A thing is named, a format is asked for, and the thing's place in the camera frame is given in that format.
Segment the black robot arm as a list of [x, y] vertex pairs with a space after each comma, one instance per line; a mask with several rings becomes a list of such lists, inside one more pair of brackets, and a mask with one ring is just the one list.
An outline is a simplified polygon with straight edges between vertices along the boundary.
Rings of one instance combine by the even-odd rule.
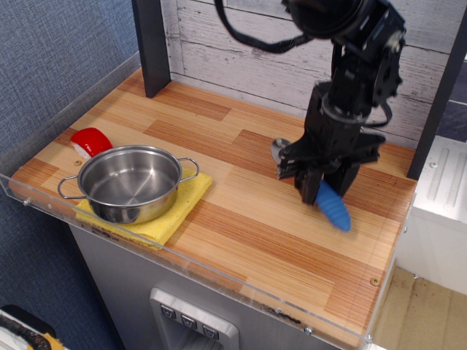
[[360, 166], [379, 157], [385, 137], [365, 133], [372, 109], [386, 119], [387, 100], [402, 83], [399, 60], [404, 19], [388, 1], [286, 1], [291, 17], [309, 39], [333, 43], [331, 79], [314, 85], [304, 134], [279, 151], [278, 177], [294, 179], [302, 201], [313, 204], [321, 181], [344, 195]]

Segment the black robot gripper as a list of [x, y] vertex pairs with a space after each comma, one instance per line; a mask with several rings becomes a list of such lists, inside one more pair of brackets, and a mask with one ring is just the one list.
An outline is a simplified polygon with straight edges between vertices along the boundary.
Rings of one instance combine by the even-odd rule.
[[304, 134], [278, 151], [277, 176], [295, 175], [295, 188], [305, 204], [314, 204], [320, 182], [334, 177], [333, 188], [343, 197], [361, 165], [378, 160], [385, 143], [380, 133], [362, 131], [363, 119], [345, 115], [328, 97], [330, 82], [317, 83], [304, 122]]

